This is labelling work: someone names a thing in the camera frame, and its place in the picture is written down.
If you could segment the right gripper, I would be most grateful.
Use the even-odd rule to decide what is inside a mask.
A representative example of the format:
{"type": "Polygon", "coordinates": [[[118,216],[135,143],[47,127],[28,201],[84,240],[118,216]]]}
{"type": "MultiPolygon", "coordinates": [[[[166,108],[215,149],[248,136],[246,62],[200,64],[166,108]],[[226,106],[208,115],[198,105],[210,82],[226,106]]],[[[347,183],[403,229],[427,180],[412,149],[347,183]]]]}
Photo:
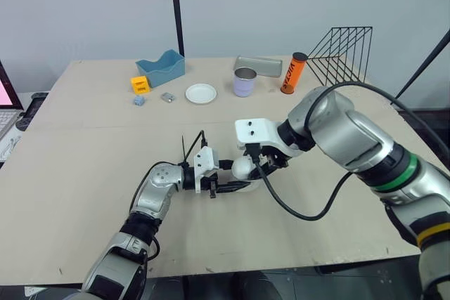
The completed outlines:
{"type": "Polygon", "coordinates": [[[250,171],[247,179],[256,181],[262,179],[257,167],[261,168],[265,176],[269,176],[277,169],[287,167],[288,160],[289,156],[272,145],[246,143],[243,156],[238,158],[238,170],[250,171]]]}

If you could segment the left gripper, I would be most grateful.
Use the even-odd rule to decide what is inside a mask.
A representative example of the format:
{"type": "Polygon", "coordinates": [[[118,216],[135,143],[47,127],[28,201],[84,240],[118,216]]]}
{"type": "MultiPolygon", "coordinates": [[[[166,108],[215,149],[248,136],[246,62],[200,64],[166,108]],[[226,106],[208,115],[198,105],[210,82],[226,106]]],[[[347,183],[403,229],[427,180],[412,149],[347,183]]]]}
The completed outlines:
{"type": "MultiPolygon", "coordinates": [[[[230,159],[219,160],[219,169],[230,170],[232,161],[230,159]]],[[[200,189],[207,190],[210,198],[214,199],[220,193],[232,193],[250,185],[249,181],[229,181],[228,183],[219,183],[219,177],[216,172],[208,174],[206,177],[200,179],[200,189]]]]}

